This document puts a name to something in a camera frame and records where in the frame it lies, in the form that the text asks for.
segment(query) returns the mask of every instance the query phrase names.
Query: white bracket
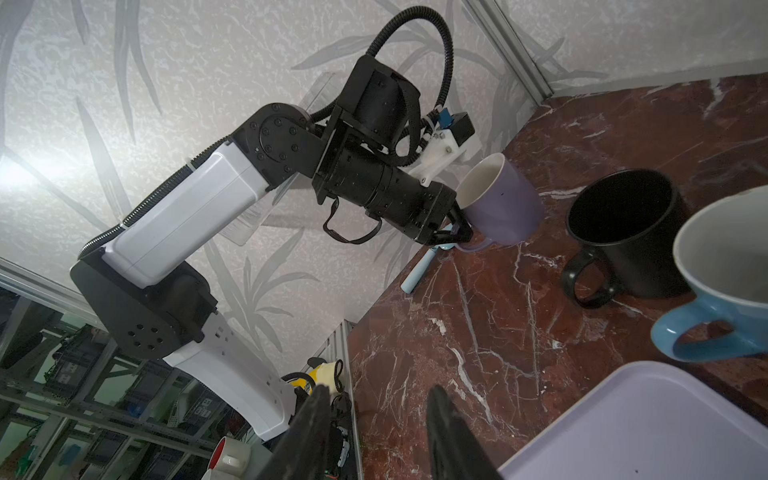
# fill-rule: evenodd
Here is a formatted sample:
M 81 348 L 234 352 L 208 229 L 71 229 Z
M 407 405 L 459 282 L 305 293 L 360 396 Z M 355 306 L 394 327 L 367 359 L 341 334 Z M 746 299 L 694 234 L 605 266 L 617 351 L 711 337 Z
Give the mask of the white bracket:
M 459 158 L 472 158 L 479 151 L 480 139 L 477 134 L 473 134 L 459 147 L 450 130 L 437 130 L 419 156 L 421 163 L 411 169 L 408 175 L 417 179 L 422 187 L 428 187 L 432 179 L 452 162 Z

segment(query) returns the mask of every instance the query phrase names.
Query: wire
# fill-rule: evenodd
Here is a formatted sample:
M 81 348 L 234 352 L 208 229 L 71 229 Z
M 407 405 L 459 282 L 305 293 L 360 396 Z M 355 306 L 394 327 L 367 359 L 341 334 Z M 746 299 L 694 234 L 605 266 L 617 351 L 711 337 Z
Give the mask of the wire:
M 392 20 L 384 25 L 384 28 L 376 35 L 371 42 L 371 45 L 366 51 L 366 55 L 375 57 L 379 50 L 382 49 L 384 44 L 389 40 L 395 31 L 402 27 L 405 23 L 411 20 L 426 20 L 432 23 L 437 28 L 440 38 L 442 39 L 443 55 L 445 57 L 445 66 L 442 72 L 442 83 L 440 84 L 440 92 L 437 95 L 437 102 L 435 106 L 445 105 L 445 100 L 448 99 L 448 90 L 451 87 L 451 80 L 453 77 L 453 38 L 451 37 L 451 31 L 448 28 L 448 24 L 445 23 L 440 14 L 430 7 L 424 7 L 417 5 L 415 7 L 409 7 L 392 17 Z M 325 107 L 316 111 L 310 115 L 310 120 L 317 123 L 324 118 L 328 118 L 333 111 L 333 107 L 336 105 L 336 100 L 332 101 Z
M 169 178 L 167 178 L 160 186 L 152 190 L 152 193 L 147 195 L 131 212 L 125 216 L 123 221 L 110 228 L 109 230 L 98 234 L 96 237 L 90 239 L 80 249 L 78 254 L 78 260 L 88 255 L 91 252 L 98 250 L 101 246 L 109 243 L 117 238 L 118 235 L 123 233 L 128 227 L 138 222 L 149 210 L 155 205 L 160 203 L 166 195 L 168 195 L 174 188 L 178 187 L 181 182 L 189 177 L 192 172 L 199 168 L 200 165 L 208 160 L 208 157 L 222 144 L 228 140 L 229 137 L 224 137 L 217 141 L 215 144 L 209 146 L 203 150 L 199 155 L 193 158 L 188 164 L 185 164 L 182 168 L 176 170 Z

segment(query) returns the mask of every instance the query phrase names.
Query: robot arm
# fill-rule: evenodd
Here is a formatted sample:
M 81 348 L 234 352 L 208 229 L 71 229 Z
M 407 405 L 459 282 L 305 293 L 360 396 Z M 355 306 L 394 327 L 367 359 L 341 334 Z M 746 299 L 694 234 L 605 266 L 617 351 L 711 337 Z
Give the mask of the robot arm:
M 293 388 L 232 331 L 207 281 L 184 260 L 296 172 L 312 178 L 319 204 L 344 198 L 419 243 L 470 240 L 455 191 L 432 178 L 479 150 L 475 130 L 467 114 L 440 107 L 424 122 L 433 130 L 427 144 L 418 97 L 404 77 L 364 55 L 326 125 L 289 104 L 262 107 L 88 242 L 71 278 L 125 353 L 164 359 L 232 405 L 262 439 L 279 435 L 295 412 Z M 406 121 L 410 149 L 400 157 L 396 144 Z M 419 157 L 417 144 L 423 152 L 414 177 L 400 167 Z M 451 232 L 440 230 L 446 217 Z M 325 229 L 350 243 L 377 231 L 346 240 L 327 222 Z

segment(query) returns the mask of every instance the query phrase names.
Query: marble countertop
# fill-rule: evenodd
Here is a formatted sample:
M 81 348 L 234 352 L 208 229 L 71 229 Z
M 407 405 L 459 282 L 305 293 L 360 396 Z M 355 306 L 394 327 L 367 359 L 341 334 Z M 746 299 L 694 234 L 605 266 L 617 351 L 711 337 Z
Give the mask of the marble countertop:
M 690 294 L 619 296 L 599 310 L 569 303 L 559 276 L 578 245 L 565 214 L 586 185 L 623 168 L 663 171 L 692 211 L 768 184 L 767 125 L 768 75 L 540 107 L 505 150 L 545 202 L 538 232 L 514 247 L 441 251 L 405 295 L 417 254 L 349 336 L 366 480 L 429 477 L 426 395 L 436 383 L 500 465 L 619 366 L 671 362 L 650 328 Z M 768 424 L 768 356 L 671 363 Z

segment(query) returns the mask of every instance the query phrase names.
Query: black mug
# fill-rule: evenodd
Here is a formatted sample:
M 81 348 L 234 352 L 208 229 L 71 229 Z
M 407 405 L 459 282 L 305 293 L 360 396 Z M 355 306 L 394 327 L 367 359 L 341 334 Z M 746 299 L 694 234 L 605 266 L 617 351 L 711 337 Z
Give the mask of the black mug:
M 672 244 L 689 217 L 678 189 L 655 170 L 622 170 L 585 188 L 568 211 L 568 234 L 582 249 L 560 277 L 565 294 L 595 309 L 619 293 L 668 298 L 690 287 L 674 263 Z M 603 285 L 588 298 L 576 295 L 576 281 L 596 263 Z

